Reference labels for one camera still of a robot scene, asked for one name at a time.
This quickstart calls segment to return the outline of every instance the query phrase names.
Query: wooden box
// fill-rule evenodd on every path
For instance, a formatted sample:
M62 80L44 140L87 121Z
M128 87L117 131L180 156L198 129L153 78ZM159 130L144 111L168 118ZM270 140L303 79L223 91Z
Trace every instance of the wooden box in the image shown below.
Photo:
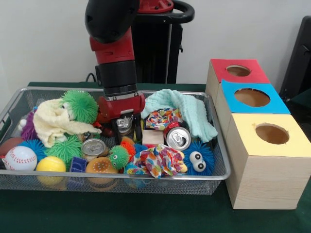
M257 60L211 59L206 93L212 96L214 103L222 80L235 83L270 83Z
M311 143L287 114L232 114L226 136L234 209L295 209L311 175Z
M269 83L232 83L223 80L215 108L224 136L227 135L231 113L290 114Z

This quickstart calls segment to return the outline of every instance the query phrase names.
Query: knitted cloth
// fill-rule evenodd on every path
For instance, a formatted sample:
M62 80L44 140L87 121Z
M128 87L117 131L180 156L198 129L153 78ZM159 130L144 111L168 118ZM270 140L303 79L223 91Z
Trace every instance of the knitted cloth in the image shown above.
M164 108L179 108L192 137L199 137L205 143L217 136L216 129L207 120L203 101L178 91L163 89L149 96L141 117L146 118L151 112Z

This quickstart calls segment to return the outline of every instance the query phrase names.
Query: white wall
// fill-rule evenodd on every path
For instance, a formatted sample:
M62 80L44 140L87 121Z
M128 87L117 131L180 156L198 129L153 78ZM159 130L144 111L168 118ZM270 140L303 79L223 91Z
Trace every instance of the white wall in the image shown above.
M205 83L210 58L256 58L276 88L310 0L188 0L178 83ZM0 3L0 109L30 81L81 82L94 71L84 26L87 0Z
M280 89L310 0L186 0L196 10L185 24L178 83L205 83L211 58L257 59Z

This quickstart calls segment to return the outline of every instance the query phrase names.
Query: yellow box lid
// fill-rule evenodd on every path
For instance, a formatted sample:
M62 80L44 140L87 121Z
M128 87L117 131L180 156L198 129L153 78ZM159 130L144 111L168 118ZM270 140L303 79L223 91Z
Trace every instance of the yellow box lid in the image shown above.
M311 157L311 143L291 115L232 114L249 155Z

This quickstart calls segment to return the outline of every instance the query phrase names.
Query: metal wire basket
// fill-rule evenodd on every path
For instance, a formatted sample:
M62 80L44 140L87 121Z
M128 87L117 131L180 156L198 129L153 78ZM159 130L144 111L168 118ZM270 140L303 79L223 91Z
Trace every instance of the metal wire basket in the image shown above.
M74 88L27 87L17 91L0 114L0 142L20 136L19 121L27 115L39 99L60 98L64 92ZM102 89L79 89L90 93L96 100ZM148 97L154 91L142 91ZM182 92L202 100L207 118L218 131L217 138L210 143L215 158L215 169L211 176L176 175L154 179L147 175L98 174L77 172L39 172L0 170L0 189L14 190L61 190L81 192L159 193L211 195L220 182L230 175L230 165L221 134L216 111L210 96L199 92ZM106 145L115 145L114 138L101 138ZM55 185L46 185L39 180L49 179Z

